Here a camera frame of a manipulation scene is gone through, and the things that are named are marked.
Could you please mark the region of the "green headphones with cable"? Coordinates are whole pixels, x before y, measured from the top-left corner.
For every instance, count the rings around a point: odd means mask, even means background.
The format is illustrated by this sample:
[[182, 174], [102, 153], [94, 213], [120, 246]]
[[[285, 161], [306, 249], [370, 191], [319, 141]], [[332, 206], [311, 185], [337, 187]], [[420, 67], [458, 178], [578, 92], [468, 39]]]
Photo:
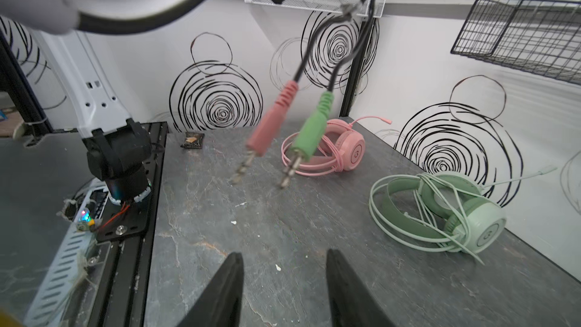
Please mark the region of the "green headphones with cable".
[[544, 176], [553, 165], [521, 177], [478, 185], [458, 172], [393, 175], [379, 179], [369, 194], [369, 213], [394, 241], [427, 253], [478, 254], [502, 234], [505, 211], [485, 195], [486, 189]]

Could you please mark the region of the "pink headphones with cable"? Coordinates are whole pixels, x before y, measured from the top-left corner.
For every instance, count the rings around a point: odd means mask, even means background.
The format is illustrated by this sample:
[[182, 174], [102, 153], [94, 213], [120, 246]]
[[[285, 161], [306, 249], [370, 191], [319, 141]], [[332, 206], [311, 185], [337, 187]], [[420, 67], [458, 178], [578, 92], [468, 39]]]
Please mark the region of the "pink headphones with cable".
[[356, 169], [366, 152], [366, 141], [353, 126], [364, 119], [378, 119], [392, 124], [391, 120], [377, 116], [360, 117], [351, 122], [338, 118], [327, 121], [325, 134], [316, 149], [318, 153], [307, 162], [301, 162], [296, 174], [321, 177]]

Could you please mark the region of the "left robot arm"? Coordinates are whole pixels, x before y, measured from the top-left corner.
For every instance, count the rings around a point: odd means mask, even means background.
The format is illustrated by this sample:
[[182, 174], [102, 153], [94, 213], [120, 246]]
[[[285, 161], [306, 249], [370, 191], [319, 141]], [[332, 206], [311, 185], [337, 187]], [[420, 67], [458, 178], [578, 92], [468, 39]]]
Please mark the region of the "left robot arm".
[[[165, 27], [205, 0], [2, 0], [2, 13], [53, 35], [75, 32], [133, 35]], [[272, 0], [277, 4], [284, 0]], [[78, 119], [91, 173], [104, 181], [110, 199], [139, 202], [151, 193], [144, 162], [148, 133], [113, 91], [71, 80], [66, 93]]]

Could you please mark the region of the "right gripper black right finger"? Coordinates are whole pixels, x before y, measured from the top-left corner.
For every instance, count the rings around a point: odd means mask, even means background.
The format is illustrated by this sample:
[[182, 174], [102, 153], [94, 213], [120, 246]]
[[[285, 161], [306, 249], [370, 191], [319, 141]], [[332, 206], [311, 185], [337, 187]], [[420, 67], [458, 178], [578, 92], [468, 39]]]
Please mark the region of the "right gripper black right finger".
[[395, 326], [339, 250], [327, 251], [325, 272], [332, 326]]

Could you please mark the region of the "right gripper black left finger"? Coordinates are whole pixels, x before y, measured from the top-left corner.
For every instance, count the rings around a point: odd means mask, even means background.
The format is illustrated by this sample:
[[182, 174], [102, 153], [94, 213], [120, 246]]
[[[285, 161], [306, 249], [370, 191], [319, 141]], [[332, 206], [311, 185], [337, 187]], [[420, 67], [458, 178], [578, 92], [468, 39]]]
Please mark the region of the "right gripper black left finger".
[[242, 253], [232, 252], [178, 326], [239, 326], [244, 277]]

